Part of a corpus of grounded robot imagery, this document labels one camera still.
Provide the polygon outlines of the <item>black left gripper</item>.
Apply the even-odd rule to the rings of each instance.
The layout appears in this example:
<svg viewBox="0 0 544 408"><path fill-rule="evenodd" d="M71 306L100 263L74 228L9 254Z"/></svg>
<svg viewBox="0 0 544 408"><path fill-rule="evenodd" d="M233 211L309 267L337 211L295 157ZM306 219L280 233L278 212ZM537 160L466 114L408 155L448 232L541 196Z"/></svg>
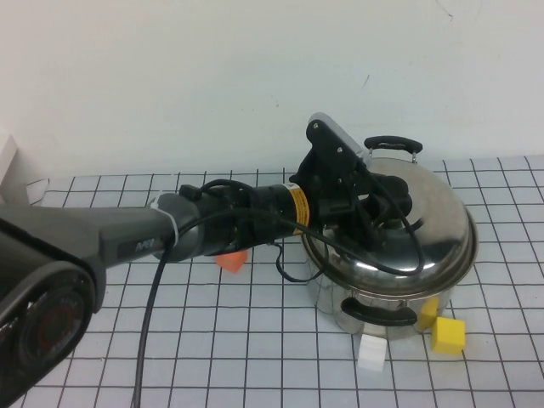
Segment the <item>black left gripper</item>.
<svg viewBox="0 0 544 408"><path fill-rule="evenodd" d="M326 152L312 148L289 181L301 187L308 199L311 226L320 230L338 227L350 239L375 252L385 242L383 219L373 218L362 207L358 183L363 178L357 172L358 162L356 154L345 150ZM370 201L411 203L408 185L402 178L369 173L369 180Z"/></svg>

